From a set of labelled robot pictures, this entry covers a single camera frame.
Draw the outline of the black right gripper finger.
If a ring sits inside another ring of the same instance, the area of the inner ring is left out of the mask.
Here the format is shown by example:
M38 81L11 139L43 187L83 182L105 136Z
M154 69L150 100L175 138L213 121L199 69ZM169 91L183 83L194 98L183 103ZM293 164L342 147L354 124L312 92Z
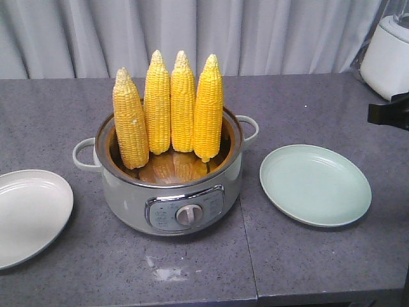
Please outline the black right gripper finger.
M367 121L408 130L408 93L393 95L389 104L369 104Z

